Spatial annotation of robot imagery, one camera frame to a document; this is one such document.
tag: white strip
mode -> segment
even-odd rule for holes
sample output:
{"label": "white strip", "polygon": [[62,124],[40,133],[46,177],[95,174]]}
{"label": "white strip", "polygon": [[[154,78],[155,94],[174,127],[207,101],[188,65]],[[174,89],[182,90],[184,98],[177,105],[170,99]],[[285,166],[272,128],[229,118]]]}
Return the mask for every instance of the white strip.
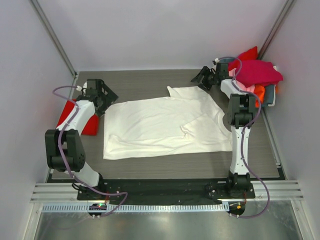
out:
{"label": "white strip", "polygon": [[[89,210],[92,203],[47,203],[43,205],[43,213],[89,213],[97,212],[96,210]],[[116,205],[107,204],[107,210],[101,212],[109,212],[114,209]],[[219,205],[170,205],[170,206],[156,206],[156,205],[122,205],[115,213],[186,213],[186,212],[225,212],[229,211],[228,202]]]}

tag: light pink cloth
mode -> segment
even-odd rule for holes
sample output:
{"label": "light pink cloth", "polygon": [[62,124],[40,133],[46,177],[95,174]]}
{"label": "light pink cloth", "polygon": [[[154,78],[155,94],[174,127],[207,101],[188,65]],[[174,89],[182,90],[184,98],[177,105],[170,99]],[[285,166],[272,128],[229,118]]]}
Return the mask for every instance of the light pink cloth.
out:
{"label": "light pink cloth", "polygon": [[[232,69],[231,71],[229,71],[229,76],[233,77],[236,74],[236,68]],[[238,87],[246,92],[251,92],[253,93],[255,91],[255,85],[252,85],[250,87],[246,87],[245,85],[243,85],[241,82],[235,80],[235,83],[238,85]]]}

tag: cable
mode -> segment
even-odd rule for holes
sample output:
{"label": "cable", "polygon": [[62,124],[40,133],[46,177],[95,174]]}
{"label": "cable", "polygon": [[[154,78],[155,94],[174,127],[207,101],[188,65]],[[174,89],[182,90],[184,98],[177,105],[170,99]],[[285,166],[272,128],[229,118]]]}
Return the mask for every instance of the cable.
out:
{"label": "cable", "polygon": [[91,191],[93,191],[93,192],[95,192],[95,193],[97,193],[97,194],[100,194],[100,195],[109,196],[109,197],[117,197],[117,196],[122,196],[122,195],[124,195],[124,198],[122,199],[122,201],[121,201],[114,209],[112,209],[111,211],[109,211],[109,212],[104,213],[104,214],[101,215],[101,217],[106,217],[106,216],[109,216],[110,214],[112,214],[114,211],[116,211],[116,210],[126,201],[126,199],[127,199],[127,197],[128,197],[128,193],[127,193],[126,191],[124,191],[124,192],[119,192],[119,193],[105,193],[105,192],[101,192],[101,191],[96,190],[96,189],[94,189],[93,187],[89,186],[89,185],[86,184],[85,182],[81,181],[80,179],[78,179],[78,178],[72,173],[72,171],[71,171],[71,169],[70,169],[70,166],[69,166],[69,163],[68,163],[68,161],[67,161],[66,155],[65,155],[65,153],[64,153],[63,147],[62,147],[62,135],[63,135],[65,129],[67,128],[67,126],[71,123],[71,121],[72,121],[72,120],[75,118],[75,116],[78,114],[78,112],[79,112],[79,106],[78,106],[77,102],[75,102],[75,101],[73,101],[73,100],[71,100],[71,99],[69,99],[69,98],[67,98],[67,97],[65,97],[65,96],[63,96],[63,95],[61,95],[61,94],[56,93],[57,90],[59,90],[59,89],[65,89],[65,88],[74,88],[74,89],[76,89],[77,87],[76,87],[76,86],[69,86],[69,85],[67,85],[67,86],[60,86],[60,87],[55,88],[55,89],[52,91],[52,93],[53,93],[54,95],[62,98],[62,99],[65,99],[65,100],[73,103],[76,108],[75,108],[74,114],[70,117],[70,119],[66,122],[66,124],[65,124],[65,125],[62,127],[62,129],[60,130],[60,133],[59,133],[59,136],[58,136],[58,148],[59,148],[61,157],[62,157],[62,159],[63,159],[65,168],[66,168],[68,174],[70,175],[70,177],[71,177],[72,179],[76,180],[78,183],[84,185],[85,187],[87,187],[87,188],[90,189]]}
{"label": "cable", "polygon": [[265,188],[265,191],[266,191],[266,195],[267,195],[267,201],[266,201],[266,205],[264,207],[264,209],[255,214],[255,215],[251,215],[251,216],[239,216],[239,215],[235,215],[235,214],[231,214],[231,216],[233,217],[236,217],[236,218],[240,218],[240,219],[252,219],[252,218],[256,218],[256,217],[259,217],[260,215],[262,215],[264,212],[267,211],[268,207],[269,207],[269,204],[270,204],[270,193],[269,193],[269,190],[268,190],[268,187],[267,185],[265,184],[265,182],[257,175],[255,174],[252,169],[248,166],[248,164],[246,163],[246,160],[245,160],[245,154],[244,154],[244,143],[245,143],[245,133],[246,133],[246,128],[248,126],[251,126],[259,117],[260,115],[260,112],[261,112],[261,101],[260,101],[260,98],[254,94],[253,92],[250,92],[250,91],[244,91],[244,90],[241,90],[237,85],[236,85],[236,77],[238,76],[239,72],[241,71],[241,68],[242,68],[242,61],[238,58],[238,57],[231,57],[231,56],[225,56],[225,57],[221,57],[221,58],[218,58],[216,59],[216,62],[217,60],[223,60],[223,59],[235,59],[235,60],[238,60],[239,61],[239,68],[238,70],[236,71],[236,73],[234,74],[234,76],[232,77],[232,85],[235,87],[235,89],[237,89],[239,92],[241,93],[244,93],[244,94],[251,94],[253,95],[256,100],[258,101],[258,111],[255,115],[255,117],[249,122],[247,123],[243,129],[242,129],[242,137],[241,137],[241,157],[242,157],[242,161],[243,161],[243,164],[245,165],[245,167],[248,169],[249,173],[251,173],[256,179],[258,179],[261,184],[263,185],[263,187]]}

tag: white wall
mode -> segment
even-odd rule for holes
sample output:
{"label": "white wall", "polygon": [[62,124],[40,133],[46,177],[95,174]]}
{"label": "white wall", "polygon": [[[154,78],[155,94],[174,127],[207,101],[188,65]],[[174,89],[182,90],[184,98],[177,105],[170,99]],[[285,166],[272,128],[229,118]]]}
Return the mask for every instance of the white wall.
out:
{"label": "white wall", "polygon": [[263,44],[285,0],[39,0],[78,71],[196,69]]}
{"label": "white wall", "polygon": [[21,240],[36,182],[47,174],[45,131],[64,101],[51,94],[71,74],[27,0],[0,7],[0,239]]}
{"label": "white wall", "polygon": [[318,0],[297,1],[264,58],[284,75],[267,115],[285,170],[298,179],[317,224],[314,229],[320,223],[319,10]]}

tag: white panel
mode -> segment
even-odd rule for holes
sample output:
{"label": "white panel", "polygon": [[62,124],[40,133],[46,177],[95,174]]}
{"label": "white panel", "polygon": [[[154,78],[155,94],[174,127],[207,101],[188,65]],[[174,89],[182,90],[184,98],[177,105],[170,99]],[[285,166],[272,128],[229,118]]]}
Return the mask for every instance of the white panel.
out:
{"label": "white panel", "polygon": [[29,1],[1,2],[0,33],[0,239],[21,240],[47,173],[45,132],[65,104],[51,91],[72,77]]}
{"label": "white panel", "polygon": [[267,116],[287,175],[299,181],[314,218],[311,224],[317,231],[320,222],[319,9],[318,0],[297,1],[265,57],[284,75],[275,106],[268,108]]}
{"label": "white panel", "polygon": [[285,0],[39,0],[78,71],[188,69],[261,47]]}

